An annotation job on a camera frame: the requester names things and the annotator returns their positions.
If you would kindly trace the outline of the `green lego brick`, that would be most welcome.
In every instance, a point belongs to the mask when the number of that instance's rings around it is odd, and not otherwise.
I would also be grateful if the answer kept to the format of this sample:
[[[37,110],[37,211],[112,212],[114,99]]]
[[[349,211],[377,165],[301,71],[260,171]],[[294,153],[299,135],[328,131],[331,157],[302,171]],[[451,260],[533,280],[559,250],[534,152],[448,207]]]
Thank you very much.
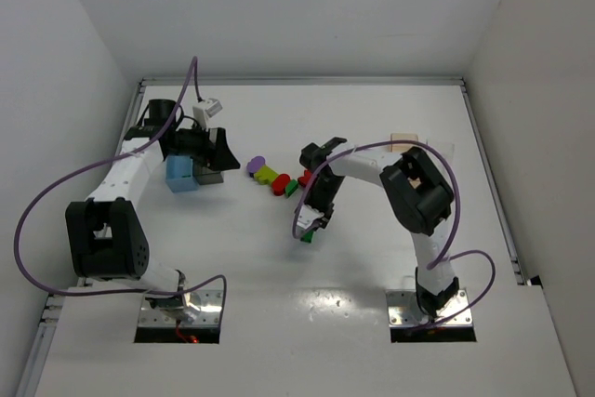
[[[310,244],[313,240],[313,236],[316,233],[316,230],[310,230],[309,232],[306,232],[302,235],[302,237],[300,238],[300,241],[303,243],[307,243]]]

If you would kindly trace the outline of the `purple rounded lego brick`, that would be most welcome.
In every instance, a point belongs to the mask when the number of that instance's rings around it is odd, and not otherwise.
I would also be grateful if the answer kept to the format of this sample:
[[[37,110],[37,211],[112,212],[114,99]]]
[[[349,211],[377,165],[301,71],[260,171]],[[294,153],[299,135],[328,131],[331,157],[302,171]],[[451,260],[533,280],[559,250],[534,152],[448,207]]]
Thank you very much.
[[[266,160],[263,156],[255,156],[246,164],[246,172],[253,178],[255,174],[266,165]]]

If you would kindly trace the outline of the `lime green lego bricks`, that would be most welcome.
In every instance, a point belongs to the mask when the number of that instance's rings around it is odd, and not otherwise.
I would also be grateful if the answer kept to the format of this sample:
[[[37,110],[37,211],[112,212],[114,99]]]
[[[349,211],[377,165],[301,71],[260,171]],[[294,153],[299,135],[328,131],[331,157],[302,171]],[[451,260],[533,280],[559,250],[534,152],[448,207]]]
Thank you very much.
[[[271,185],[278,177],[279,174],[267,165],[263,165],[253,176],[261,185]]]

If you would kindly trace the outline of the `red rounded lego brick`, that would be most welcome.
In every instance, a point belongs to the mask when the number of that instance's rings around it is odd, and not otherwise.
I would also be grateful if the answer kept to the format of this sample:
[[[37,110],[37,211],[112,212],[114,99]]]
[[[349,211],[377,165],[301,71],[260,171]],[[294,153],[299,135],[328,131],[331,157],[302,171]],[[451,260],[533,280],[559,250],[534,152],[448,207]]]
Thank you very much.
[[[275,196],[282,196],[285,193],[285,188],[290,183],[291,178],[287,174],[280,174],[272,183],[271,190]]]

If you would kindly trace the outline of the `small green lego wedge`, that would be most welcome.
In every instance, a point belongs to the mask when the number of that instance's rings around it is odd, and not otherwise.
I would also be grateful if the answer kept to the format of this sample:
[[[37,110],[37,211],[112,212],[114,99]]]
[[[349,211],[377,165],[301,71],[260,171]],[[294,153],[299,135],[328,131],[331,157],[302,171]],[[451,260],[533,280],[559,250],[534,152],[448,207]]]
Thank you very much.
[[[286,197],[290,197],[291,195],[293,195],[296,192],[298,187],[299,187],[298,182],[295,179],[291,179],[285,186],[284,195]]]

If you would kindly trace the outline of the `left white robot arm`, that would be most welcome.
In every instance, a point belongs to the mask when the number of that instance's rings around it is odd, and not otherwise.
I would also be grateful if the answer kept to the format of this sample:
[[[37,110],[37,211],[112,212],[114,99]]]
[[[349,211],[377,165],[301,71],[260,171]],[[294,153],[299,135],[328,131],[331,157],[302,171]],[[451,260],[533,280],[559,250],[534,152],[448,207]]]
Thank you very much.
[[[137,288],[151,300],[180,299],[183,273],[157,261],[141,227],[136,207],[152,172],[174,156],[212,172],[239,168],[223,127],[211,127],[221,111],[216,99],[193,108],[193,123],[179,125],[171,99],[152,99],[147,114],[125,133],[120,160],[84,201],[71,202],[65,218],[73,269],[80,278],[113,281]]]

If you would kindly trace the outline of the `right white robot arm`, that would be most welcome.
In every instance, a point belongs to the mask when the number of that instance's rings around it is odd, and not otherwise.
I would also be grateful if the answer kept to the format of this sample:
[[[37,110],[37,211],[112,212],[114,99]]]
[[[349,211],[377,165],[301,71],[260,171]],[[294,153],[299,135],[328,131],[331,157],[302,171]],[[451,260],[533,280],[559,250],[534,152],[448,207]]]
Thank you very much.
[[[334,137],[301,150],[299,163],[311,173],[297,205],[292,235],[306,240],[327,226],[344,179],[352,178],[383,189],[397,221],[411,234],[416,256],[416,300],[431,320],[456,294],[459,281],[445,252],[453,242],[447,220],[458,200],[452,170],[439,169],[429,149],[410,144],[402,153],[386,152],[376,144],[358,147]]]

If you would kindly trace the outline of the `red arch lego brick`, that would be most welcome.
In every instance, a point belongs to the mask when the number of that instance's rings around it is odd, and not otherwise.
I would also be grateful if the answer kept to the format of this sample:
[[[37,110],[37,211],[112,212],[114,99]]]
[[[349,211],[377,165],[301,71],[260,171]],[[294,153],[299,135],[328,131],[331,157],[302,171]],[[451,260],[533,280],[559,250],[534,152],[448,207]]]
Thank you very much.
[[[311,179],[311,175],[312,173],[310,172],[310,170],[305,169],[303,171],[303,174],[297,179],[298,185],[301,188],[305,188]]]

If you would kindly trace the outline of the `dark smoky plastic bin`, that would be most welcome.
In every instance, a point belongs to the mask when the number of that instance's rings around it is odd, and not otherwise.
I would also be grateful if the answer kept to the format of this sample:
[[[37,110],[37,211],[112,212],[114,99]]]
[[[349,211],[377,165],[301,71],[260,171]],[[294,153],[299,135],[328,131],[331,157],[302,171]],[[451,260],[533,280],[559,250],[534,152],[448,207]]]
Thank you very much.
[[[205,166],[195,165],[192,173],[200,186],[220,184],[224,181],[221,171],[215,171]]]

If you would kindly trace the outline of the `blue plastic bin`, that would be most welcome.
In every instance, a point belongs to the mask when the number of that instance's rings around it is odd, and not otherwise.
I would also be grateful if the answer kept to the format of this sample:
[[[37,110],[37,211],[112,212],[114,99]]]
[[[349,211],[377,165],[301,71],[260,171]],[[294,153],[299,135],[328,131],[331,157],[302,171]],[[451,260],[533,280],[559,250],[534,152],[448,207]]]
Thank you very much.
[[[193,160],[185,155],[168,155],[165,160],[165,183],[173,193],[192,192],[198,189],[193,175]]]

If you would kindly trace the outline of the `wooden tan bin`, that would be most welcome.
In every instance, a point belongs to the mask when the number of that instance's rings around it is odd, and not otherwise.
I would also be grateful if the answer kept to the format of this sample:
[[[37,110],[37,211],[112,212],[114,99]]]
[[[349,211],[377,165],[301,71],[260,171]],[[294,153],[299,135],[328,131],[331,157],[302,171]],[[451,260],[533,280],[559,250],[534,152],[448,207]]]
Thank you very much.
[[[390,134],[390,151],[391,152],[406,152],[411,149],[414,142],[418,142],[418,135],[415,133],[391,133]]]

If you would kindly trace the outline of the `clear plastic bin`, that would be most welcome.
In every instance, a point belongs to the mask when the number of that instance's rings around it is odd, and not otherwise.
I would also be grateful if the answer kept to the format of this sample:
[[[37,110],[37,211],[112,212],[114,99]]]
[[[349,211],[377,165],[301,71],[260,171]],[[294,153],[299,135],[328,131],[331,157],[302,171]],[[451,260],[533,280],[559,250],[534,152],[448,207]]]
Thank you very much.
[[[454,159],[455,145],[453,143],[438,139],[427,139],[426,143],[436,150],[449,163],[451,163]]]

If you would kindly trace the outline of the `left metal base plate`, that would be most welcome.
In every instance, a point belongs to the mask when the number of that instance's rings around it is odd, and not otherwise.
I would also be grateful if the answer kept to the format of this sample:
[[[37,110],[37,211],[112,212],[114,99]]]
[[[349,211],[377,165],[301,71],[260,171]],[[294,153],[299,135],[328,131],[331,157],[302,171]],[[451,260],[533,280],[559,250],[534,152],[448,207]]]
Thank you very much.
[[[222,290],[201,289],[174,298],[144,298],[139,309],[138,327],[215,329],[221,317]]]

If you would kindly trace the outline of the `aluminium frame rail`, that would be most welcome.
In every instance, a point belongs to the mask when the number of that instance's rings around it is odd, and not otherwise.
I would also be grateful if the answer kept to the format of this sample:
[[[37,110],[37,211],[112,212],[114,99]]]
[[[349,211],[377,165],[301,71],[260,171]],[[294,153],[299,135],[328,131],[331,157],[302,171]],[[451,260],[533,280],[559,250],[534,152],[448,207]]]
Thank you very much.
[[[307,143],[356,143],[393,131],[455,146],[463,217],[456,269],[476,296],[476,340],[394,343],[385,293],[414,282],[413,250],[385,194],[347,180],[313,245],[290,234],[294,203],[233,171],[197,199],[151,185],[140,215],[159,259],[192,283],[222,273],[228,299],[218,344],[137,344],[139,297],[68,298],[39,396],[520,396],[531,388],[516,333],[516,300],[493,180],[460,81],[389,78],[210,80],[218,123],[242,161],[262,155],[295,171]]]

